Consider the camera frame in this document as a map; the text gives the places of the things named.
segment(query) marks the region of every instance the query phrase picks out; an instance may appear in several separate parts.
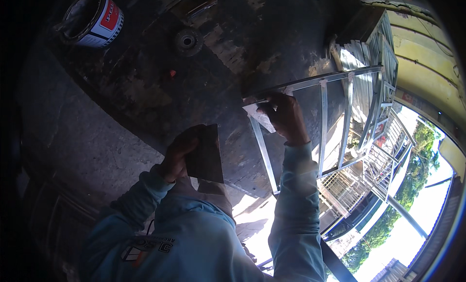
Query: right hand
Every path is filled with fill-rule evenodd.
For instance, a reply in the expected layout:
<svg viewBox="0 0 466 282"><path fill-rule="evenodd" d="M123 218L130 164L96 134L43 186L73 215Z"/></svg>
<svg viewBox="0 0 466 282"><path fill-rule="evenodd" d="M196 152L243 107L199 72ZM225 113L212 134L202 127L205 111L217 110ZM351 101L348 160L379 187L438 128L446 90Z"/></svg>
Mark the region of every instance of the right hand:
<svg viewBox="0 0 466 282"><path fill-rule="evenodd" d="M269 102L262 104L257 112L268 116L277 133L287 139L289 146L304 145L311 141L296 98L272 93L266 99Z"/></svg>

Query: paint can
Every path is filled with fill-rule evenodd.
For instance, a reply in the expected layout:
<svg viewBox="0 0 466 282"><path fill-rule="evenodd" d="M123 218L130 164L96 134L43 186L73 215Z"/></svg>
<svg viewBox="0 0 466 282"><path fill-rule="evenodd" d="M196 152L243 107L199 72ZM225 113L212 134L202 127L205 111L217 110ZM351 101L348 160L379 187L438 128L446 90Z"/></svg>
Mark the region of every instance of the paint can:
<svg viewBox="0 0 466 282"><path fill-rule="evenodd" d="M124 16L112 0L74 0L55 30L66 44L100 48L120 33Z"/></svg>

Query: worker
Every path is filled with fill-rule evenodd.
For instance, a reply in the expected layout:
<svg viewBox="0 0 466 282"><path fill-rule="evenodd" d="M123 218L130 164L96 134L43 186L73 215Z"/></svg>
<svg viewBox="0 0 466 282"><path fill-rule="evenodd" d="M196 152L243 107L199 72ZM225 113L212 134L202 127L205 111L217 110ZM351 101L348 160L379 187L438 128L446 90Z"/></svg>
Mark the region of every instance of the worker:
<svg viewBox="0 0 466 282"><path fill-rule="evenodd" d="M200 181L196 191L188 182L184 156L199 142L201 126L195 126L173 141L160 165L102 209L83 245L82 281L324 281L318 166L302 112L294 97L268 99L258 112L287 140L268 238L273 276L256 267L238 240L225 185ZM136 235L154 211L153 232Z"/></svg>

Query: hand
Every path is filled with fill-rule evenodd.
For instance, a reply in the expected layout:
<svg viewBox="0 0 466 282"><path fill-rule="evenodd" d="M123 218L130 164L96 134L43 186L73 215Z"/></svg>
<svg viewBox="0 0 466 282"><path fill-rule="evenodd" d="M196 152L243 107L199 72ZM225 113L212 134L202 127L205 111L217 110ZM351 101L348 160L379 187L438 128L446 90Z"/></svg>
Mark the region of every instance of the hand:
<svg viewBox="0 0 466 282"><path fill-rule="evenodd" d="M187 175L184 157L199 144L198 133L203 127L205 125L200 124L188 128L168 146L165 159L158 168L158 173L165 182L173 183L176 179Z"/></svg>
<svg viewBox="0 0 466 282"><path fill-rule="evenodd" d="M304 145L311 141L296 98L272 93L266 99L269 102L262 104L257 112L268 116L277 133L288 140L289 146Z"/></svg>

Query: dirty workbench surface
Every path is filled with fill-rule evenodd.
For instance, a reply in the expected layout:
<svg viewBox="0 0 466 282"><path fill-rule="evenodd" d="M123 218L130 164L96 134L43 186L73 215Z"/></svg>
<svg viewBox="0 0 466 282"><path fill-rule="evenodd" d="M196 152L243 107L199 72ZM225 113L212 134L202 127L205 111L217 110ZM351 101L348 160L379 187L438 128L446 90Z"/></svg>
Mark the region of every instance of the dirty workbench surface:
<svg viewBox="0 0 466 282"><path fill-rule="evenodd" d="M206 0L182 0L174 7L179 0L113 1L125 22L110 45L91 49L50 40L63 67L107 113L162 153L186 128L217 123L225 183L266 197L270 183L241 92L335 71L325 38L339 0L221 0L192 22L183 14ZM204 36L201 51L190 58L172 49L173 36L185 25ZM173 79L170 70L176 71ZM344 96L339 82L328 88L331 127ZM319 89L295 96L315 146ZM266 131L264 138L278 179L284 139Z"/></svg>

